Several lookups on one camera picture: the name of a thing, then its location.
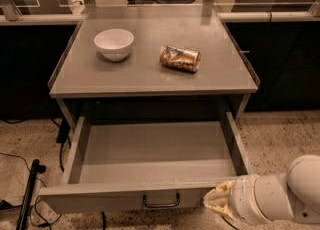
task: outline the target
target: open drawer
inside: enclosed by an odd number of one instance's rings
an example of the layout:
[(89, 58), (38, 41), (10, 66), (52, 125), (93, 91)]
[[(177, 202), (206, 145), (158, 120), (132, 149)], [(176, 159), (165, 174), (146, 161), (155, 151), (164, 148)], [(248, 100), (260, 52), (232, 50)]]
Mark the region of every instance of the open drawer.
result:
[(61, 185), (40, 196), (57, 213), (192, 207), (248, 173), (230, 112), (223, 121), (107, 125), (82, 116)]

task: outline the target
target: bowl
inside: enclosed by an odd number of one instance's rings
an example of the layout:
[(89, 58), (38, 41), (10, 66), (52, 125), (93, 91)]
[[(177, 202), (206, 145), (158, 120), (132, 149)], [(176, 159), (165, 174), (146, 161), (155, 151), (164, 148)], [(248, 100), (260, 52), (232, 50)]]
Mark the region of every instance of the bowl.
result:
[(94, 38), (97, 50), (112, 61), (120, 61), (131, 53), (134, 36), (124, 29), (109, 29)]

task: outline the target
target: soda can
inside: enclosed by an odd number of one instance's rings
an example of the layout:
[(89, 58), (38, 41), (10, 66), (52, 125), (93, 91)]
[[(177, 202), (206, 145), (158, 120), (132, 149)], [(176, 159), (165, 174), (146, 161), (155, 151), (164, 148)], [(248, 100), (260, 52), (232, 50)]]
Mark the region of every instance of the soda can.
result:
[(184, 50), (173, 46), (162, 46), (160, 51), (160, 62), (165, 66), (195, 73), (200, 64), (200, 52), (195, 50)]

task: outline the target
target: black handle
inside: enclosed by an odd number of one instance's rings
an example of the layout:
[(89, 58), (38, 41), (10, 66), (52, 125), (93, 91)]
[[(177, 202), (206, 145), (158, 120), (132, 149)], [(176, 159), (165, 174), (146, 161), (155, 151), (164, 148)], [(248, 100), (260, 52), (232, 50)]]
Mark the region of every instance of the black handle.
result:
[(174, 203), (169, 204), (149, 204), (147, 202), (147, 196), (143, 195), (143, 205), (149, 209), (163, 209), (163, 208), (173, 208), (179, 205), (180, 203), (180, 194), (176, 194), (177, 200)]

